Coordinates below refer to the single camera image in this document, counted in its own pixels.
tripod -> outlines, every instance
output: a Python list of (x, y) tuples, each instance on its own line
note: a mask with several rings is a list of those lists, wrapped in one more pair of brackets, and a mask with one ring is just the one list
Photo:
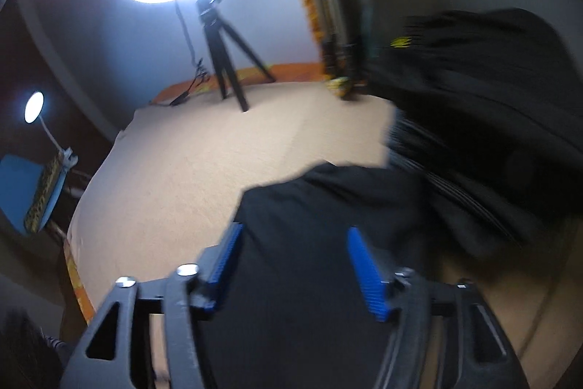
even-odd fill
[(270, 82), (276, 80), (253, 50), (251, 50), (251, 48), (245, 43), (245, 40), (243, 40), (243, 38), (235, 32), (228, 23), (220, 18), (219, 12), (215, 7), (215, 3), (219, 3), (220, 1), (221, 0), (197, 0), (196, 6), (205, 32), (206, 43), (208, 44), (209, 52), (211, 53), (211, 60), (213, 62), (213, 67), (215, 68), (217, 81), (219, 82), (221, 96), (223, 99), (226, 99), (227, 97), (226, 82), (223, 76), (225, 73), (228, 81), (231, 83), (232, 90), (241, 105), (241, 110), (246, 112), (249, 110), (249, 104), (247, 104), (247, 100), (245, 99), (245, 95), (243, 94), (243, 90), (241, 89), (241, 85), (237, 78), (237, 73), (232, 66), (231, 58), (228, 55), (227, 47), (221, 37), (221, 30), (224, 30), (229, 37), (237, 43), (239, 48), (245, 52), (249, 59), (261, 70)]

blue plastic chair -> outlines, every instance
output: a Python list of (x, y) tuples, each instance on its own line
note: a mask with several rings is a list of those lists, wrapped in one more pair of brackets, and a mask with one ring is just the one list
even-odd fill
[[(42, 171), (42, 165), (22, 157), (6, 155), (0, 160), (0, 209), (14, 229), (23, 235), (28, 234), (24, 228), (24, 217), (33, 204), (34, 192), (36, 192)], [(60, 171), (39, 229), (47, 224), (51, 216), (65, 184), (67, 172), (68, 169), (65, 167)]]

